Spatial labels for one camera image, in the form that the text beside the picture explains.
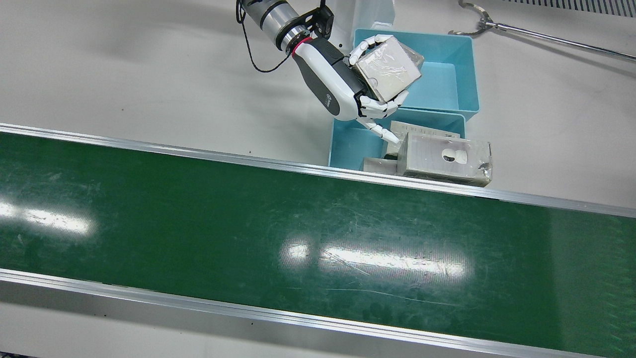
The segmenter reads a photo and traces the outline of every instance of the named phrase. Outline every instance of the blue bin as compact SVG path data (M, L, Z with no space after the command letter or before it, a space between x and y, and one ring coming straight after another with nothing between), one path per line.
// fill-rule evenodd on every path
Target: blue bin
M456 113L414 110L402 107L388 118L378 119L375 122L388 129L392 120L459 133L462 138L465 138L466 118ZM364 128L356 120L343 122L334 119L331 132L329 166L358 170L365 157L380 158L383 142L382 138Z
M479 112L473 39L468 36L358 29L354 46L376 34L394 35L424 56L422 77L409 87L403 108L452 112L469 120Z

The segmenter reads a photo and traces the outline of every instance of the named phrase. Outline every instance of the black cable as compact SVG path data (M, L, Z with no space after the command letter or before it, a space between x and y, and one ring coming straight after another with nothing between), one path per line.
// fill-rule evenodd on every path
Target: black cable
M274 67L272 69L260 69L260 68L258 68L256 63L254 63L254 57L252 56L252 49L250 48L249 40L247 39L247 31L245 30L245 17L246 16L247 16L247 13L245 12L243 7L241 6L240 0L237 0L237 9L236 9L237 22L239 24L241 24L241 26L243 27L243 36L245 36L245 45L247 45L247 53L249 54L249 60L252 62L252 66L254 66L254 69L256 71L259 71L260 73L270 73L270 72L276 71L283 63L285 63L285 61L287 61L289 56L291 56L291 51L287 54L287 56L278 65L276 65L276 67Z

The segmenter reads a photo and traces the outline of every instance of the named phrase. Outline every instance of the green conveyor belt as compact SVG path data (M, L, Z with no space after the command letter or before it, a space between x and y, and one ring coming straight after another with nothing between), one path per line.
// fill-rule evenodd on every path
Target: green conveyor belt
M0 268L618 358L635 252L632 218L0 133Z

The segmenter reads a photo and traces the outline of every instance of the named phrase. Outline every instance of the white box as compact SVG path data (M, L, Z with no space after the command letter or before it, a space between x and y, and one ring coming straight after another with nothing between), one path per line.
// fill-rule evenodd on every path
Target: white box
M393 132L393 134L395 134L396 137L399 139L399 143L393 144L384 141L384 146L382 147L382 157L387 159L397 159L399 147L401 147L407 132L414 132L417 134L430 134L432 136L442 137L461 137L458 133L446 132L442 131L441 129L422 127L421 125L398 122L397 120L391 121L391 132Z
M361 171L395 175L398 170L398 161L391 159L364 158Z
M409 132L397 156L397 174L485 187L492 179L490 143Z
M409 50L407 53L392 36L354 64L354 69L362 75L380 101L390 101L422 76L416 63L422 63L424 58Z

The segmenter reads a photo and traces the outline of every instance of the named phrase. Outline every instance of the red ring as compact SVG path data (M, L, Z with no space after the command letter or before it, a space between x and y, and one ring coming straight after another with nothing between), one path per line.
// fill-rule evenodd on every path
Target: red ring
M296 54L296 49L300 46L301 43L306 42L311 40L312 38L303 38L295 47L294 50L292 50L291 55L295 55Z

